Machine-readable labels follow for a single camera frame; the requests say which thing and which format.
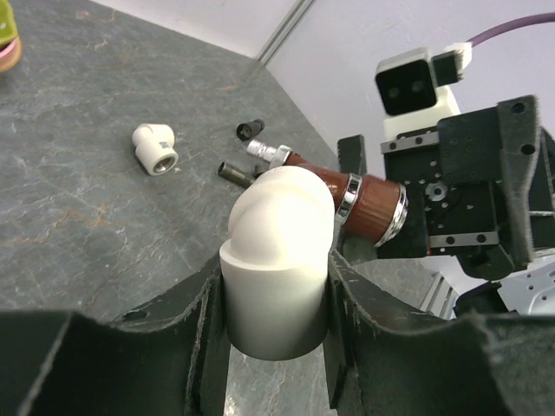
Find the second white elbow fitting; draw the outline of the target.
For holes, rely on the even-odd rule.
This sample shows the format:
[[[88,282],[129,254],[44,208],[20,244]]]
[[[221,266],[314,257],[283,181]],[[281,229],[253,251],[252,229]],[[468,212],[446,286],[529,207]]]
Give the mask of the second white elbow fitting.
[[[179,161],[173,149],[175,135],[166,124],[142,123],[132,134],[135,156],[151,176],[169,172]]]

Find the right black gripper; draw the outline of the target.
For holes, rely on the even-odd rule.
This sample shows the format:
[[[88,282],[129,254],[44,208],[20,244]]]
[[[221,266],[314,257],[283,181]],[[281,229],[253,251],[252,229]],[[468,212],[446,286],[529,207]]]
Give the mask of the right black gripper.
[[[361,134],[336,143],[341,173],[367,173]],[[552,174],[534,95],[439,120],[382,143],[387,179],[408,216],[382,258],[455,257],[474,278],[500,280],[554,253]]]

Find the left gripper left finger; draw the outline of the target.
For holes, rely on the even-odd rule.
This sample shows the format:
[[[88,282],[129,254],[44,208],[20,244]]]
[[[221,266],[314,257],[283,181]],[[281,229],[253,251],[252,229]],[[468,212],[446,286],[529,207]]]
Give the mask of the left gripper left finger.
[[[219,258],[112,322],[1,314],[4,415],[220,415],[230,342]]]

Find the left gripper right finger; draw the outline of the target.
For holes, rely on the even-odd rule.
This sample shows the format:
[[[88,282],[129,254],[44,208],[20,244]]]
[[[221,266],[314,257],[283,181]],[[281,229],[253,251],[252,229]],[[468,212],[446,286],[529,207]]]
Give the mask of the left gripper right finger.
[[[554,320],[472,313],[446,321],[329,255],[323,342],[341,415],[551,415]]]

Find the white elbow pipe fitting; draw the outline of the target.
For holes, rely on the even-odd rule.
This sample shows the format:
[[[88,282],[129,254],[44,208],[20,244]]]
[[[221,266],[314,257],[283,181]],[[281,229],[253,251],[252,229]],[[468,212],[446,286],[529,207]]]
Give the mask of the white elbow pipe fitting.
[[[237,199],[219,249],[227,332],[237,350],[286,361],[322,343],[334,216],[328,187],[302,167],[271,169]]]

